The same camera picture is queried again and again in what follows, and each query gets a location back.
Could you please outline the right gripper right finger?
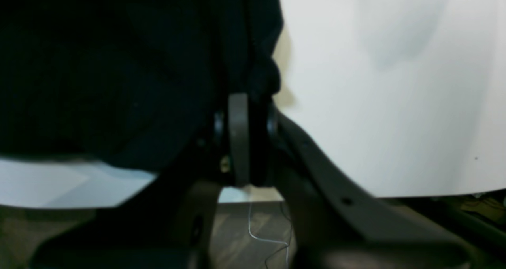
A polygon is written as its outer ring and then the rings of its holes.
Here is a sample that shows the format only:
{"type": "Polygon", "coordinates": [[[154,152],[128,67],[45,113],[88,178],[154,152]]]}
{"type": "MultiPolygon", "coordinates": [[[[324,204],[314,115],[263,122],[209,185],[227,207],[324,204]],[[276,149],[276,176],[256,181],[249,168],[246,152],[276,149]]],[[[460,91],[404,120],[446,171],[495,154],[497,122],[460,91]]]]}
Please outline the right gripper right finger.
{"type": "Polygon", "coordinates": [[[476,248],[505,262],[505,233],[444,201],[401,199],[347,177],[295,122],[268,107],[274,185],[291,214],[293,269],[476,269],[476,248]]]}

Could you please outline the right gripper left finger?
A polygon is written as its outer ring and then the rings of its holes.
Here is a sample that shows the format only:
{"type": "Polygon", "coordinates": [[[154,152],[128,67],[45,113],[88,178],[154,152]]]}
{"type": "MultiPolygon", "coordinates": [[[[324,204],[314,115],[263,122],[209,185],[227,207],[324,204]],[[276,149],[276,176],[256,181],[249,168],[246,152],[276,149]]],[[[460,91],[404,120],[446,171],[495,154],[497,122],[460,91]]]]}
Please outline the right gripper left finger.
{"type": "Polygon", "coordinates": [[[209,269],[209,246],[217,203],[224,186],[251,181],[249,106],[246,93],[230,94],[214,117],[210,147],[195,163],[197,179],[184,188],[170,226],[170,268],[209,269]]]}

